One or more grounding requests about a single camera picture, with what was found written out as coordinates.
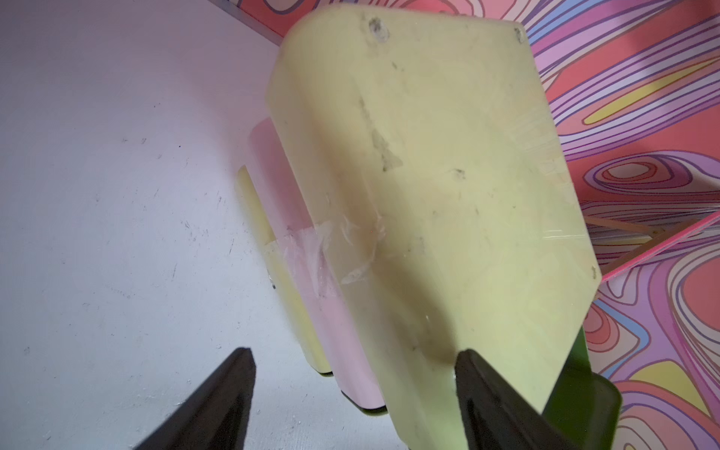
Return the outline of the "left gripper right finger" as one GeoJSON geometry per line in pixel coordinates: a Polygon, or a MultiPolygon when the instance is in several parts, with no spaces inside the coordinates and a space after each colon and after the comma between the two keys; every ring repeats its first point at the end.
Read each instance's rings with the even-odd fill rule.
{"type": "Polygon", "coordinates": [[[473,349],[455,363],[457,398],[470,449],[575,449],[473,349]]]}

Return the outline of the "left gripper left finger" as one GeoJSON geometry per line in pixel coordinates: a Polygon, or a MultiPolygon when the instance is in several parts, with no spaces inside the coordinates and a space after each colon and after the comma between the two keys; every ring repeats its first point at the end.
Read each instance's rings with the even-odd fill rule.
{"type": "Polygon", "coordinates": [[[251,417],[256,365],[235,349],[139,449],[242,449],[251,417]]]}

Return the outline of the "green drawer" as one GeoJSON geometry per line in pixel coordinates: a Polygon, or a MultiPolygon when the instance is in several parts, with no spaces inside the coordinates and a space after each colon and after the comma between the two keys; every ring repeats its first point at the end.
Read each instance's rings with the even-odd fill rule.
{"type": "Polygon", "coordinates": [[[585,332],[580,330],[543,418],[579,449],[609,449],[622,405],[618,388],[592,370],[585,332]]]}

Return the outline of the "yellow green drawer cabinet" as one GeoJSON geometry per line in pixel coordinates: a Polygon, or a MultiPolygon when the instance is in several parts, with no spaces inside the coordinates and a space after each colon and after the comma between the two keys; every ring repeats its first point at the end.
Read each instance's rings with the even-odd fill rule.
{"type": "Polygon", "coordinates": [[[525,27],[319,7],[265,101],[403,444],[467,447],[467,349],[542,412],[601,273],[525,27]]]}

